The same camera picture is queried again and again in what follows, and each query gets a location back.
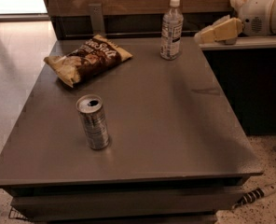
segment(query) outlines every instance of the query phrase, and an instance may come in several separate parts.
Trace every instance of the food bag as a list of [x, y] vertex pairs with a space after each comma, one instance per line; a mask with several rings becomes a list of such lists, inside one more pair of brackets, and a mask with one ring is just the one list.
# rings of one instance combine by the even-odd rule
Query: food bag
[[48, 56], [44, 62], [66, 85], [73, 88], [74, 84], [88, 80], [131, 57], [125, 49], [96, 35], [70, 54]]

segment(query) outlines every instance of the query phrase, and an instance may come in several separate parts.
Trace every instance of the table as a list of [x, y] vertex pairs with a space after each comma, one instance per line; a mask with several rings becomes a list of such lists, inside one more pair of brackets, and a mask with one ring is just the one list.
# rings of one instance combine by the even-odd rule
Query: table
[[[263, 170], [193, 38], [116, 39], [133, 58], [73, 89], [45, 65], [0, 155], [0, 188], [32, 221], [229, 209]], [[82, 40], [58, 41], [52, 54]], [[76, 101], [102, 97], [111, 144], [95, 151]]]

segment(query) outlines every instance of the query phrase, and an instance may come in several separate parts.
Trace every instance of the gray tabletop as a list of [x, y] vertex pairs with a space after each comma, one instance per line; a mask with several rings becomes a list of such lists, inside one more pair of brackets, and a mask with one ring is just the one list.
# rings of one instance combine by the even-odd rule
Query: gray tabletop
[[[53, 54], [83, 41], [58, 41]], [[183, 38], [174, 61], [159, 38], [117, 39], [133, 58], [71, 89], [47, 66], [0, 156], [0, 187], [249, 177], [262, 173], [200, 48]], [[103, 99], [111, 144], [95, 151], [76, 111]]]

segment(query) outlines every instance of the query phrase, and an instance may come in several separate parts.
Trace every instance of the floor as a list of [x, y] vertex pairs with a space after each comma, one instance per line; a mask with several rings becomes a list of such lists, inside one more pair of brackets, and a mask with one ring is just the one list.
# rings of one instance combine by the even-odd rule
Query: floor
[[[0, 23], [0, 152], [55, 41], [49, 21]], [[276, 185], [276, 136], [248, 138], [265, 173], [250, 178], [244, 190]], [[10, 202], [0, 189], [0, 224], [28, 223], [8, 218]], [[276, 193], [232, 211], [218, 211], [216, 216], [215, 224], [276, 224]]]

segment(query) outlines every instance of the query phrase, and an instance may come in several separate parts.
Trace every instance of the bottle label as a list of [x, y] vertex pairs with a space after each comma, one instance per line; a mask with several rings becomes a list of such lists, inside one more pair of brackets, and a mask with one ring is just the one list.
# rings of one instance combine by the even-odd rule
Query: bottle label
[[162, 24], [161, 56], [166, 59], [175, 58], [179, 52], [183, 21], [166, 21]]

